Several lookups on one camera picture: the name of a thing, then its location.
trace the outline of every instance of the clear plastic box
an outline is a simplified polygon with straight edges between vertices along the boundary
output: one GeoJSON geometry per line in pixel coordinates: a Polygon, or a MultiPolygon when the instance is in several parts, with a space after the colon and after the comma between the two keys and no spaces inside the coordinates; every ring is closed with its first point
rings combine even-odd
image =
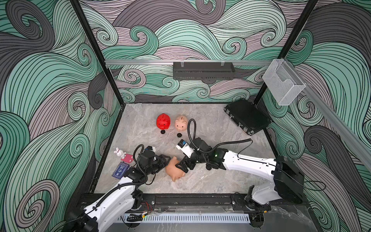
{"type": "Polygon", "coordinates": [[[290,105],[305,88],[302,77],[284,59],[274,59],[264,73],[263,80],[278,105],[290,105]]]}

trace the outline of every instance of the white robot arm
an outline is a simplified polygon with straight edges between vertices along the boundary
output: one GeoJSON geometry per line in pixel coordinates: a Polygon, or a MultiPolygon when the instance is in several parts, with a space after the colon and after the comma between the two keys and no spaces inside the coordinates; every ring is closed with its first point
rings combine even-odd
{"type": "MultiPolygon", "coordinates": [[[[203,149],[208,150],[207,144],[200,138],[195,139],[194,144],[197,144],[198,148],[203,147],[203,149]]],[[[223,148],[217,148],[209,154],[202,154],[197,149],[191,148],[184,140],[178,143],[177,148],[186,151],[184,159],[177,164],[177,167],[185,172],[188,172],[188,168],[192,170],[197,163],[206,163],[208,170],[211,170],[211,168],[239,170],[267,179],[266,184],[250,187],[252,191],[248,193],[247,197],[249,198],[245,198],[246,201],[249,201],[250,208],[254,208],[254,206],[259,208],[269,201],[281,198],[300,203],[303,189],[294,189],[297,188],[297,185],[292,179],[299,183],[303,181],[304,176],[286,157],[276,159],[257,158],[240,155],[223,148]]],[[[166,158],[170,159],[168,156],[157,156],[148,149],[141,152],[138,156],[138,167],[142,167],[144,171],[139,170],[138,167],[131,167],[107,194],[85,207],[84,210],[75,213],[71,217],[72,220],[67,221],[63,231],[104,232],[117,221],[120,215],[128,210],[138,209],[142,202],[142,192],[137,189],[140,184],[135,183],[141,183],[144,176],[149,173],[156,173],[165,167],[168,164],[166,158]]]]}

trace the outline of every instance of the orange piggy bank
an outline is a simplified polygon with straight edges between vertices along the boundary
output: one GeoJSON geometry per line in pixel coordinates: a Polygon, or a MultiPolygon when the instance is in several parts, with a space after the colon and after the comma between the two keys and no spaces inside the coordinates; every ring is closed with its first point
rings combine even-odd
{"type": "Polygon", "coordinates": [[[175,180],[183,177],[186,173],[177,168],[175,165],[179,163],[179,160],[174,156],[169,164],[165,167],[166,173],[171,177],[171,179],[175,182],[175,180]]]}

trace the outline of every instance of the black case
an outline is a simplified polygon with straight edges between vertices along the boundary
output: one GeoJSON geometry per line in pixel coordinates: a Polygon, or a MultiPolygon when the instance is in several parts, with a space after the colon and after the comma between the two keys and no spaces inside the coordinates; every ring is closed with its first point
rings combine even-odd
{"type": "Polygon", "coordinates": [[[229,118],[248,135],[267,127],[272,121],[250,102],[242,98],[224,107],[229,118]]]}

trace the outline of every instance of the black frame pole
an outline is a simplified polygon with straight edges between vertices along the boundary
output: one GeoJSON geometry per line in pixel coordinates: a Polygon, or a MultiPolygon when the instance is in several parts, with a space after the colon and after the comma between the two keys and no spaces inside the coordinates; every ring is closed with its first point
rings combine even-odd
{"type": "MultiPolygon", "coordinates": [[[[286,55],[289,53],[290,48],[295,43],[296,38],[300,35],[300,32],[305,26],[305,23],[307,22],[309,16],[311,15],[314,7],[316,6],[318,0],[309,0],[308,3],[305,5],[305,8],[300,15],[298,21],[295,24],[294,29],[292,30],[291,34],[289,35],[289,38],[287,39],[285,45],[283,46],[280,54],[278,55],[277,59],[285,58],[286,55]]],[[[261,100],[265,90],[267,89],[267,85],[265,82],[263,83],[262,87],[260,88],[258,94],[256,95],[253,105],[257,106],[259,101],[261,100]]]]}
{"type": "Polygon", "coordinates": [[[109,138],[108,138],[108,142],[106,144],[106,147],[104,148],[104,152],[103,152],[103,155],[101,157],[101,161],[98,164],[98,168],[97,168],[97,170],[96,170],[96,172],[94,174],[94,178],[92,179],[92,182],[90,184],[89,193],[94,193],[95,187],[98,184],[99,177],[101,176],[104,163],[106,162],[106,158],[107,158],[109,149],[111,147],[112,141],[114,139],[114,136],[116,134],[117,127],[118,127],[118,125],[120,123],[120,120],[121,120],[121,117],[122,117],[122,113],[124,112],[124,108],[125,108],[125,106],[123,105],[123,106],[121,106],[121,108],[119,110],[119,113],[117,115],[117,118],[116,118],[114,127],[113,127],[113,129],[111,131],[111,134],[109,135],[109,138]]]}
{"type": "Polygon", "coordinates": [[[116,86],[115,79],[112,76],[112,73],[110,72],[110,70],[106,67],[106,63],[104,62],[103,53],[98,46],[98,43],[97,43],[97,41],[94,37],[92,29],[90,28],[88,20],[86,19],[86,16],[85,16],[85,14],[82,10],[82,7],[79,3],[79,0],[70,0],[70,2],[71,2],[71,5],[72,5],[73,9],[75,10],[75,13],[77,15],[77,18],[80,21],[80,24],[81,24],[82,28],[84,29],[84,31],[86,33],[86,36],[88,37],[88,40],[89,40],[89,42],[92,46],[92,49],[93,49],[96,57],[98,58],[99,63],[102,66],[103,72],[106,75],[106,77],[108,79],[108,82],[111,85],[111,88],[113,89],[113,91],[114,91],[114,93],[117,97],[118,102],[120,103],[121,106],[125,105],[124,100],[121,97],[120,91],[118,90],[118,88],[116,86]]]}

